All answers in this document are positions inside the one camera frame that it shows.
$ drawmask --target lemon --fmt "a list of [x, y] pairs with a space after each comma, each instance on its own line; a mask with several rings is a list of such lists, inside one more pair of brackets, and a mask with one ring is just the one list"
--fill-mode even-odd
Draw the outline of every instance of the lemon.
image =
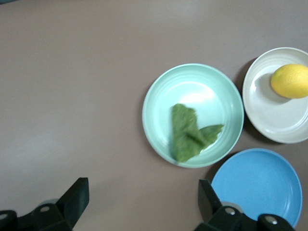
[[287, 64], [278, 68], [270, 79], [273, 90], [286, 98], [298, 99], [308, 96], [308, 67]]

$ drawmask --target white plate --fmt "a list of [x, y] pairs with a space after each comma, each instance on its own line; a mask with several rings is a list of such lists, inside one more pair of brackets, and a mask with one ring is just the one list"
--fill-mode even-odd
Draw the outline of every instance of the white plate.
[[308, 53], [282, 47], [259, 56], [245, 76], [243, 102], [260, 133], [276, 142], [297, 143], [308, 138], [308, 97], [287, 99], [270, 87], [271, 75], [285, 64], [308, 66]]

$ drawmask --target blue plate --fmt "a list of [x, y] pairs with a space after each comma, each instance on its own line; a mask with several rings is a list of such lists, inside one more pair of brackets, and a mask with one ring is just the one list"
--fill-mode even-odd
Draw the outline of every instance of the blue plate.
[[251, 219], [274, 214], [297, 224], [303, 203], [299, 178], [279, 154], [249, 149], [227, 160], [216, 173], [212, 187], [221, 202], [238, 205]]

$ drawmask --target mint green bowl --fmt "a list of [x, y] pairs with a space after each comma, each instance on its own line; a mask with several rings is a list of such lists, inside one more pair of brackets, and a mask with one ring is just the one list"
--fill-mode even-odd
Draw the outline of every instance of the mint green bowl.
[[[217, 141], [187, 162], [172, 156], [171, 108], [182, 103], [196, 110], [198, 127], [224, 124]], [[150, 87], [142, 109], [145, 135], [165, 160], [181, 167], [212, 165], [237, 143], [244, 123], [242, 98], [222, 72], [204, 64], [183, 64], [162, 74]]]

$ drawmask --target bowl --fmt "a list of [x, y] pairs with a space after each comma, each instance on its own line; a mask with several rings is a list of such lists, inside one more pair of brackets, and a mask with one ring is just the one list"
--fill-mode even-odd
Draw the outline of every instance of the bowl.
[[[177, 103], [196, 111], [199, 128], [224, 124], [214, 144], [181, 163], [173, 158], [171, 147], [171, 108]], [[149, 88], [142, 108], [150, 145], [180, 167], [205, 167], [222, 159], [237, 143], [243, 123], [244, 107], [237, 88], [225, 74], [205, 64], [183, 64], [163, 73]]]
[[287, 99], [270, 86], [272, 74], [285, 64], [308, 66], [308, 53], [281, 47], [259, 56], [246, 73], [243, 102], [249, 120], [265, 137], [280, 143], [298, 143], [308, 139], [308, 97]]

